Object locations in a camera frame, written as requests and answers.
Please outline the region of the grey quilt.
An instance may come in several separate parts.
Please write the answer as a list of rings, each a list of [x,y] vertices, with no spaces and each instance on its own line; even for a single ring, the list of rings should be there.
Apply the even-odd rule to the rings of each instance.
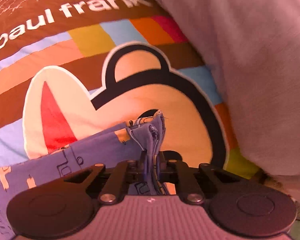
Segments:
[[[211,69],[242,154],[300,178],[300,0],[156,0]]]

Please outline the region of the colourful paul frank bedsheet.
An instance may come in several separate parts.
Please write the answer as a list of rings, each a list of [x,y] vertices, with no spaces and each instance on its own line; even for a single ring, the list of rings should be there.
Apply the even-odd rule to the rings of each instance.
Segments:
[[[155,0],[0,0],[0,188],[16,167],[162,111],[162,150],[251,178],[201,56]]]

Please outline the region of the blue printed pajama pants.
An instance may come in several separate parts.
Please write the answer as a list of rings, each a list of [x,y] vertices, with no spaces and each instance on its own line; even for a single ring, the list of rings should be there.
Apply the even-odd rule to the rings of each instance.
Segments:
[[[0,167],[0,239],[12,239],[14,232],[6,217],[8,202],[18,193],[81,169],[102,163],[115,167],[119,162],[149,158],[158,154],[166,132],[162,111],[105,129],[59,150],[26,162]]]

